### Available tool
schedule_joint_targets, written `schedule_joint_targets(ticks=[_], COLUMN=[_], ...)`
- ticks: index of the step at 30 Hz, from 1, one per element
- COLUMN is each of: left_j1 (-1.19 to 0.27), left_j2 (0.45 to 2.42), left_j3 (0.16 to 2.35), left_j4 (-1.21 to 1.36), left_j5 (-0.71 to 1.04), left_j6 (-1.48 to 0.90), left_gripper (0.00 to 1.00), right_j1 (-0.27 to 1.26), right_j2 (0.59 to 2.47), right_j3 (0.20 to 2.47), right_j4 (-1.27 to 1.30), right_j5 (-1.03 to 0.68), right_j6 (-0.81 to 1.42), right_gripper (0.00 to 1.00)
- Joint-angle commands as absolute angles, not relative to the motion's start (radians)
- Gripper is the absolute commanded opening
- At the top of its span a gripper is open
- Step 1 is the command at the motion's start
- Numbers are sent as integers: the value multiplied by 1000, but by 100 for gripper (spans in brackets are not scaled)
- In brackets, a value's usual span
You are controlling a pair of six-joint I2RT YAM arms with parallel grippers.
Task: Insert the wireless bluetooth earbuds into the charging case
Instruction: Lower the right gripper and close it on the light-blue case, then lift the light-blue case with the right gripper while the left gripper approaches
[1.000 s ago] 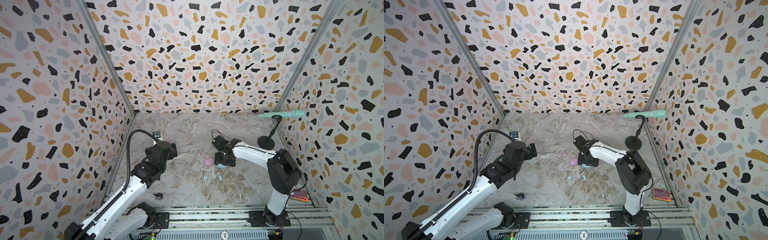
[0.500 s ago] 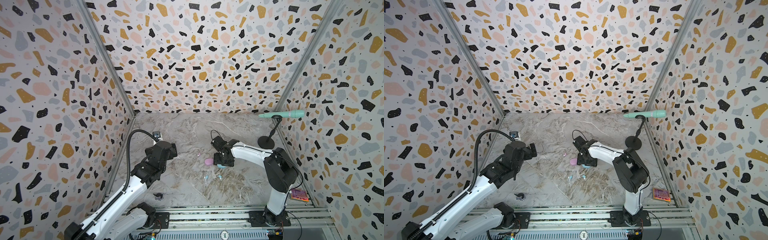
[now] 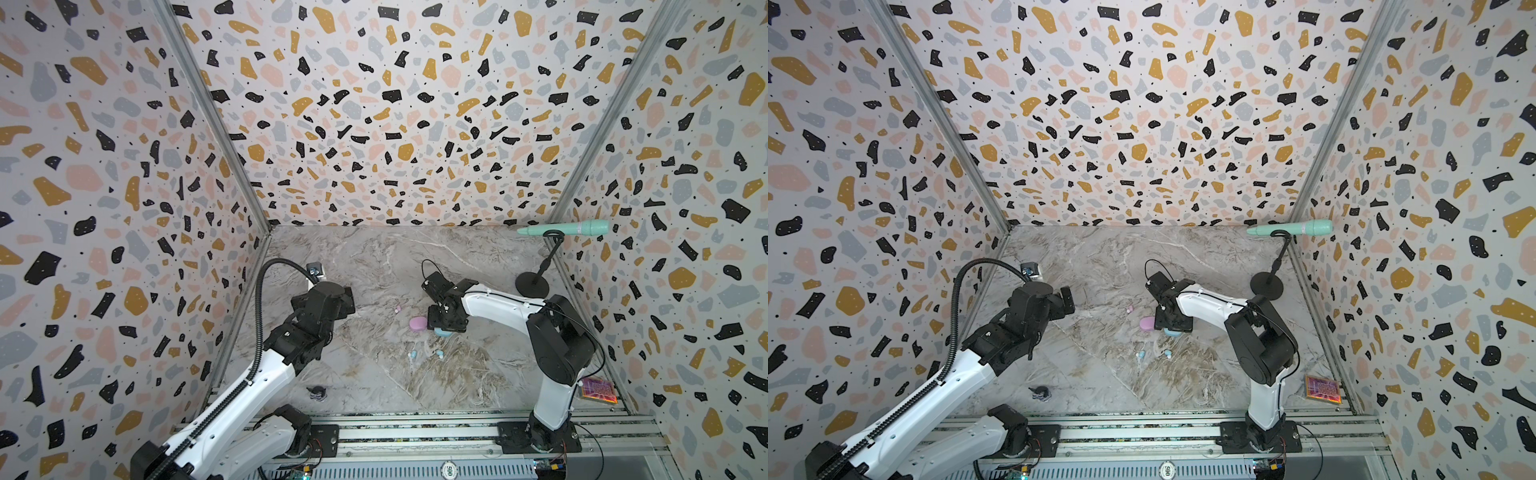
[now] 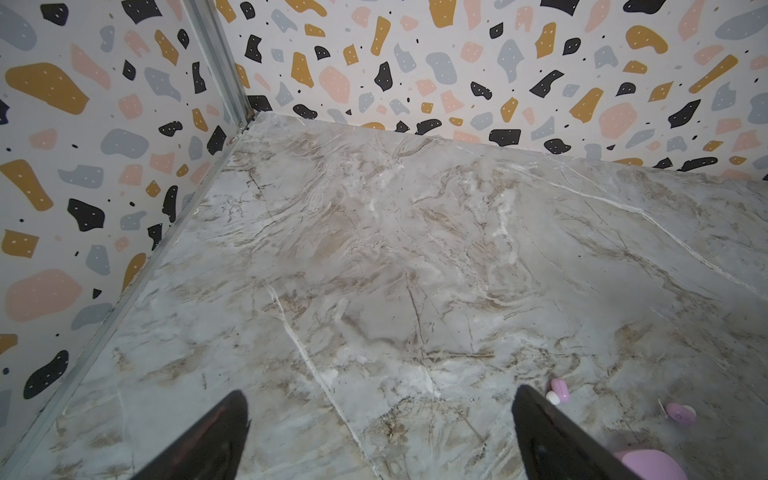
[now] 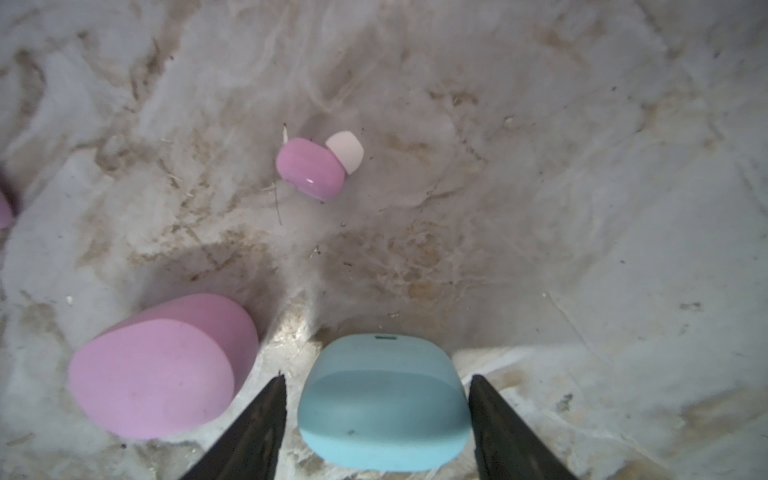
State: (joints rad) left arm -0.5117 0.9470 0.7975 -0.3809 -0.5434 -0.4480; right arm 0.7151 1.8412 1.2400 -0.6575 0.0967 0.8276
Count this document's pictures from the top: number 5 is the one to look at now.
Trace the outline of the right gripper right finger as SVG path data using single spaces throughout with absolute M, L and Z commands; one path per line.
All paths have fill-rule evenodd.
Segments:
M 481 480 L 576 480 L 484 376 L 472 377 L 468 403 Z

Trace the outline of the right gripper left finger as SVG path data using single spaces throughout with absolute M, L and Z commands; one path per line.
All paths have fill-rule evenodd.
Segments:
M 285 376 L 271 379 L 182 480 L 272 480 L 286 429 Z

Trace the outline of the blue earbud charging case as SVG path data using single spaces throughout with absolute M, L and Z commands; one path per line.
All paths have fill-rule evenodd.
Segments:
M 449 355 L 396 334 L 355 334 L 325 347 L 304 384 L 297 422 L 324 461 L 356 470 L 428 471 L 466 446 L 471 418 Z

